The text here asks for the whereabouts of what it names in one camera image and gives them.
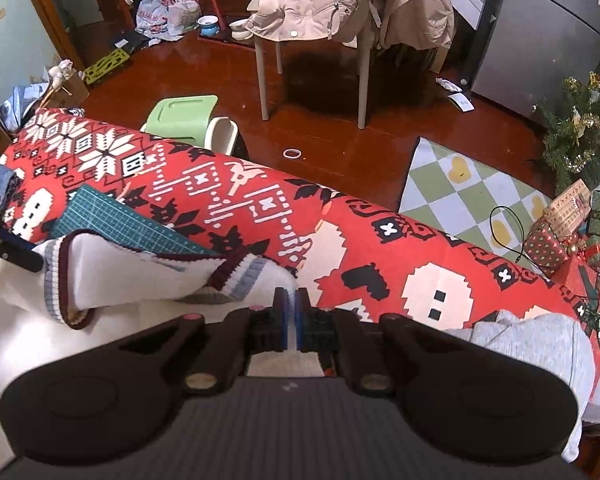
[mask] snowflake pattern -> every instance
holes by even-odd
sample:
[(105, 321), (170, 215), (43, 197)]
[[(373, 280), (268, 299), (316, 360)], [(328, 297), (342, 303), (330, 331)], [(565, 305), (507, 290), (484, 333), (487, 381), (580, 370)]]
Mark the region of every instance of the snowflake pattern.
[(85, 128), (87, 124), (89, 121), (79, 123), (78, 118), (60, 124), (59, 128), (56, 128), (55, 135), (47, 141), (49, 147), (46, 152), (56, 150), (56, 158), (60, 158), (63, 153), (71, 153), (74, 148), (74, 139), (87, 131)]
[(134, 134), (116, 138), (115, 129), (110, 129), (106, 134), (96, 134), (96, 147), (93, 151), (80, 157), (83, 164), (78, 171), (95, 168), (96, 182), (99, 182), (107, 173), (115, 176), (116, 157), (135, 148), (129, 141)]
[(44, 139), (47, 129), (58, 122), (57, 116), (58, 114), (51, 113), (49, 110), (34, 116), (24, 127), (27, 133), (24, 139), (30, 140), (32, 144)]

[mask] chair leg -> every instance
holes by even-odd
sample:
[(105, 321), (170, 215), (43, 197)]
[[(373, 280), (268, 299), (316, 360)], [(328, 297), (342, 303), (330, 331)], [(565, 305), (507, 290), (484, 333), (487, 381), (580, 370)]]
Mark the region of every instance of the chair leg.
[(358, 34), (358, 60), (360, 62), (360, 87), (358, 88), (358, 128), (366, 126), (366, 100), (369, 86), (372, 31), (367, 25)]
[(258, 69), (258, 90), (260, 90), (260, 110), (262, 111), (262, 120), (269, 120), (269, 111), (267, 110), (267, 81), (264, 72), (264, 51), (262, 49), (262, 38), (253, 35), (253, 43), (256, 47), (256, 67)]
[(276, 42), (276, 68), (278, 73), (282, 74), (282, 42)]

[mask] red patterned blanket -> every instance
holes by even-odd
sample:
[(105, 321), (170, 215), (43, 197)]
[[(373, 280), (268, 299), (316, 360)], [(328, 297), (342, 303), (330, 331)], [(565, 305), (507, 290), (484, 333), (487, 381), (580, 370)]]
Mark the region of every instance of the red patterned blanket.
[[(364, 200), (188, 144), (40, 110), (2, 162), (24, 182), (6, 219), (43, 240), (82, 185), (202, 246), (240, 247), (292, 270), (313, 304), (364, 320), (401, 312), (471, 326), (501, 308), (577, 317), (581, 299), (510, 261)], [(591, 337), (598, 374), (600, 350)]]

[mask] green cutting mat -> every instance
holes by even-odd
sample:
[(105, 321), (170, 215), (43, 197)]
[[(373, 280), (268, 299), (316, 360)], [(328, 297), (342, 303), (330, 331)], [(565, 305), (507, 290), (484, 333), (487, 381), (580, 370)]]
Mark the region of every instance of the green cutting mat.
[(50, 238), (78, 229), (91, 229), (119, 245), (150, 253), (216, 254), (91, 186), (78, 189), (54, 225)]
[[(420, 138), (400, 202), (400, 213), (515, 261), (518, 255), (491, 236), (489, 214), (497, 205), (510, 207), (520, 218), (525, 235), (550, 199), (512, 176), (461, 153)], [(496, 237), (521, 250), (520, 227), (500, 210), (493, 216)], [(522, 258), (519, 264), (531, 269)]]

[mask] red gift box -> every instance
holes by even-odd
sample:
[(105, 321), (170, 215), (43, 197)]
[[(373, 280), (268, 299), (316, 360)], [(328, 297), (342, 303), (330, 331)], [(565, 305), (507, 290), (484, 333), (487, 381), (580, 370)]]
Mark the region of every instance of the red gift box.
[(558, 240), (544, 217), (533, 224), (522, 248), (549, 278), (569, 259), (567, 246)]
[(573, 311), (591, 341), (596, 363), (595, 386), (600, 378), (600, 273), (579, 257), (572, 256), (552, 280), (565, 286), (562, 290), (565, 301), (573, 300), (574, 296), (580, 297), (573, 303)]

